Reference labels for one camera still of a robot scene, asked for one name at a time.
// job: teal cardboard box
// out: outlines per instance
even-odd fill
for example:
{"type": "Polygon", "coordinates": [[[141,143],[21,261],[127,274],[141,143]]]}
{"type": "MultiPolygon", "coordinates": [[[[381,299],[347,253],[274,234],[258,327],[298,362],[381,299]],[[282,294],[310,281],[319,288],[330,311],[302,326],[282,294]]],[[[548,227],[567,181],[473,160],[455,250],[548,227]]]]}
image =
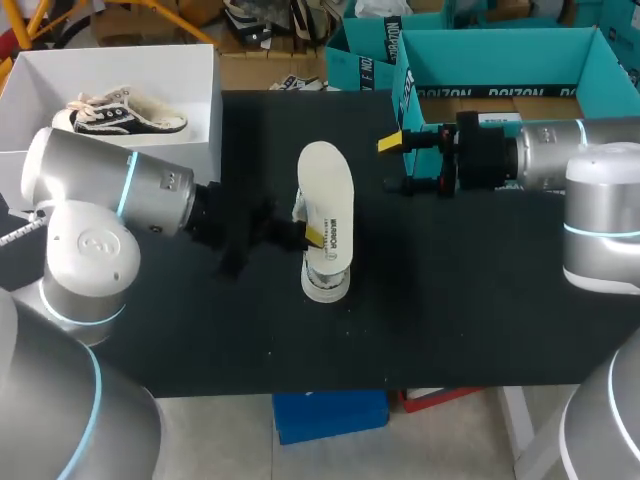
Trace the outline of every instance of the teal cardboard box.
{"type": "Polygon", "coordinates": [[[640,77],[640,6],[631,0],[605,0],[600,28],[620,65],[638,87],[640,77]]]}
{"type": "Polygon", "coordinates": [[[340,90],[391,90],[394,66],[349,52],[342,27],[327,43],[325,60],[331,87],[340,90]]]}
{"type": "MultiPolygon", "coordinates": [[[[523,121],[640,115],[640,95],[594,28],[403,32],[392,100],[399,127],[414,132],[465,110],[504,114],[508,136],[523,121]]],[[[436,149],[404,159],[416,178],[440,173],[436,149]]]]}
{"type": "Polygon", "coordinates": [[[400,32],[403,30],[441,30],[453,28],[455,0],[408,0],[423,13],[386,18],[357,18],[356,0],[348,0],[344,14],[352,53],[394,64],[398,52],[400,32]]]}
{"type": "Polygon", "coordinates": [[[575,14],[569,12],[566,21],[572,27],[593,27],[598,25],[602,15],[602,0],[575,0],[575,14]]]}

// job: black and white sneaker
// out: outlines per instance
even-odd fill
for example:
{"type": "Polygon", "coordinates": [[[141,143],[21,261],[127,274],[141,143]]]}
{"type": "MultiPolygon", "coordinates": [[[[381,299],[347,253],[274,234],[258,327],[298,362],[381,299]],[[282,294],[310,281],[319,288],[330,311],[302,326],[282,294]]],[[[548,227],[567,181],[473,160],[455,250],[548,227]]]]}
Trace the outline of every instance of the black and white sneaker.
{"type": "Polygon", "coordinates": [[[108,137],[104,140],[116,144],[129,143],[132,135],[137,143],[143,144],[180,143],[189,139],[186,115],[127,86],[103,96],[81,93],[78,100],[56,113],[51,126],[96,138],[108,137]]]}

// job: cable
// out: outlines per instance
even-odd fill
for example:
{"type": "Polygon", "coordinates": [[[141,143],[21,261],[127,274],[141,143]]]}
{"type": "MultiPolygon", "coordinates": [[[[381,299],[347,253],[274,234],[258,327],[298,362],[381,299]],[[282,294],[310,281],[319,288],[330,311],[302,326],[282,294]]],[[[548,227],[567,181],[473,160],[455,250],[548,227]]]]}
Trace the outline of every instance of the cable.
{"type": "Polygon", "coordinates": [[[25,225],[24,227],[21,227],[3,237],[0,237],[0,247],[6,247],[11,242],[15,242],[19,238],[22,238],[31,232],[35,232],[39,228],[44,227],[48,223],[48,221],[49,217],[38,218],[37,220],[25,225]]]}

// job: shoelace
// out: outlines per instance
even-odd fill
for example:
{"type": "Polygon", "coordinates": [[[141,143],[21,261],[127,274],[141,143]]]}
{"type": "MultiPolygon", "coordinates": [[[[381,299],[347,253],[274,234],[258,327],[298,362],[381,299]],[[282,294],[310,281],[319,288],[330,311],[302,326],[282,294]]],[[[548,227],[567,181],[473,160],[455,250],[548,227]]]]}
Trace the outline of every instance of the shoelace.
{"type": "Polygon", "coordinates": [[[95,96],[90,97],[85,93],[78,95],[78,100],[67,103],[67,108],[78,112],[77,120],[81,122],[90,122],[92,120],[104,119],[103,113],[96,113],[96,107],[101,107],[111,103],[109,97],[95,96]]]}

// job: white cardboard box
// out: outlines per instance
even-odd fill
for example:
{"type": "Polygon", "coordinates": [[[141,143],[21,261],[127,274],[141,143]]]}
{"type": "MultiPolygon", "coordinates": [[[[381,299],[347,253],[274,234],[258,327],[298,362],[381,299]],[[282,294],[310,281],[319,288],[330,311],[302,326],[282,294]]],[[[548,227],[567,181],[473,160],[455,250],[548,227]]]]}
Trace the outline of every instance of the white cardboard box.
{"type": "Polygon", "coordinates": [[[220,60],[211,45],[91,48],[21,53],[0,96],[0,194],[9,208],[33,208],[20,195],[26,151],[36,132],[78,94],[130,85],[184,112],[185,143],[126,147],[192,168],[196,181],[220,180],[220,60]]]}

